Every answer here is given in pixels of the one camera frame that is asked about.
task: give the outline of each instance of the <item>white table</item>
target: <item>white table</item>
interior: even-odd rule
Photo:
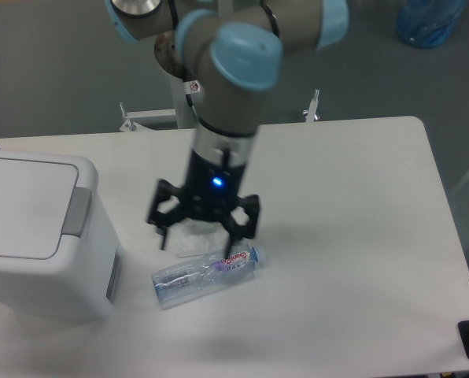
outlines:
[[[150,273],[178,261],[144,223],[182,183],[192,131],[3,139],[78,154],[127,250],[107,321],[0,305],[0,377],[374,377],[469,370],[456,325],[469,272],[415,118],[264,126],[243,194],[262,199],[255,280],[162,311]]]

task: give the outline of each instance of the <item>gray floor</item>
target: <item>gray floor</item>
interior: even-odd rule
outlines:
[[[398,3],[350,1],[342,43],[285,62],[267,121],[299,120],[315,87],[324,120],[417,116],[449,188],[469,166],[469,5],[444,46],[419,50],[395,35]],[[0,3],[0,137],[113,132],[119,101],[171,107],[152,51],[119,40],[102,0]]]

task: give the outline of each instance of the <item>bottle label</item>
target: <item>bottle label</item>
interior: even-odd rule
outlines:
[[[233,254],[229,258],[223,258],[222,260],[215,261],[212,266],[221,272],[229,272],[233,269],[238,269],[245,266],[249,261],[250,254],[246,251],[243,251]]]

